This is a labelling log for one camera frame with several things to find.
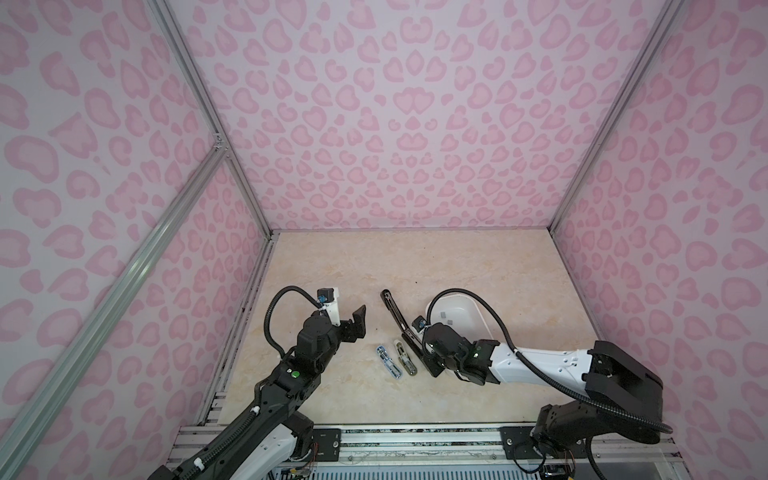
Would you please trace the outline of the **blue small stapler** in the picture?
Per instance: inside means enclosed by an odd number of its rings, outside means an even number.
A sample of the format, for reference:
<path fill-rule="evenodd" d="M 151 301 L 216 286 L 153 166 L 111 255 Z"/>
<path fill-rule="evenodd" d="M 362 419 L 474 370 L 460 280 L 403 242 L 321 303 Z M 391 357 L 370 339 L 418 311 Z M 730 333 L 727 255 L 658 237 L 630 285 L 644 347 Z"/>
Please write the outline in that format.
<path fill-rule="evenodd" d="M 387 369 L 389 374 L 396 380 L 399 380 L 403 376 L 402 370 L 393 362 L 392 358 L 390 357 L 388 351 L 383 345 L 379 345 L 376 347 L 376 353 L 381 360 L 384 367 Z"/>

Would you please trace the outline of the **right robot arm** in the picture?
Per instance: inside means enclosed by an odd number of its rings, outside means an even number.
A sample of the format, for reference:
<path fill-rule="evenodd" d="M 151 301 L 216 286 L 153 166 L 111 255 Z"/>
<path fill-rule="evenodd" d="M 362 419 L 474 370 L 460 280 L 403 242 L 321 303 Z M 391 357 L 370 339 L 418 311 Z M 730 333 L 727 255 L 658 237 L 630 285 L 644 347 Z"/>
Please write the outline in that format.
<path fill-rule="evenodd" d="M 654 445 L 673 431 L 662 420 L 660 378 L 611 342 L 574 351 L 512 348 L 497 340 L 470 341 L 436 323 L 422 330 L 421 343 L 424 360 L 462 381 L 541 384 L 569 397 L 539 411 L 530 438 L 541 454 L 554 456 L 606 434 Z"/>

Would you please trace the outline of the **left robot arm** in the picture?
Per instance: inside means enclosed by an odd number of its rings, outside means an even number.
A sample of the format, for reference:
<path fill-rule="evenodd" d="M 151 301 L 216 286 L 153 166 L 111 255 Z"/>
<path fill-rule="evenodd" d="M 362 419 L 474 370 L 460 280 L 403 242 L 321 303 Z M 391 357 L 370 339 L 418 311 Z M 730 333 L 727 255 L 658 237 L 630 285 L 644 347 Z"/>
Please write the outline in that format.
<path fill-rule="evenodd" d="M 152 479 L 263 479 L 279 464 L 310 457 L 314 423 L 299 412 L 321 383 L 341 344 L 366 335 L 365 306 L 333 323 L 315 311 L 297 335 L 293 352 L 254 388 L 254 399 L 217 437 L 171 470 Z"/>

